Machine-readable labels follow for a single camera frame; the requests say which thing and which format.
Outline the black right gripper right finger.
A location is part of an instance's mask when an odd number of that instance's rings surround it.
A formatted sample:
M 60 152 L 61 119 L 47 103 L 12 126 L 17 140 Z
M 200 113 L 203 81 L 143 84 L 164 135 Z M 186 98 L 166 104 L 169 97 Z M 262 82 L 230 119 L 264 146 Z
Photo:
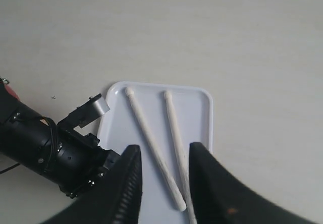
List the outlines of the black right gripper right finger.
M 311 223 L 252 191 L 200 142 L 189 146 L 189 185 L 197 223 Z

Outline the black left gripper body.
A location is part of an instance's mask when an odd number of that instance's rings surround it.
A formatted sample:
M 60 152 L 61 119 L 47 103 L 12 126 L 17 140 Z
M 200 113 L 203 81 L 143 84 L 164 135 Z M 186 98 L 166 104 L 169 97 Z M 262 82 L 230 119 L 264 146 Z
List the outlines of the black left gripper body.
M 70 198 L 89 191 L 120 158 L 113 150 L 99 146 L 99 139 L 89 133 L 63 134 L 57 154 L 57 179 L 60 190 Z

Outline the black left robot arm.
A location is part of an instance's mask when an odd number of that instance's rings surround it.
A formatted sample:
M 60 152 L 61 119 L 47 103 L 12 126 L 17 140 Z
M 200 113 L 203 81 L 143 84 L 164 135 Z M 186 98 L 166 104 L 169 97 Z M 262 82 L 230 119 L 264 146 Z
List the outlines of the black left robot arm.
M 83 128 L 109 111 L 101 94 L 55 123 L 10 94 L 1 82 L 1 153 L 57 184 L 70 198 L 87 192 L 120 158 Z

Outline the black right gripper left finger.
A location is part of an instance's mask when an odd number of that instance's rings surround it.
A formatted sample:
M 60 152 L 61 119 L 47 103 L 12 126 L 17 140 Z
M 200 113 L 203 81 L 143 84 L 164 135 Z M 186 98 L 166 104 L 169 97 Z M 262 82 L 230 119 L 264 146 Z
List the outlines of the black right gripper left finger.
M 141 149 L 129 145 L 91 191 L 44 223 L 139 223 L 142 189 Z

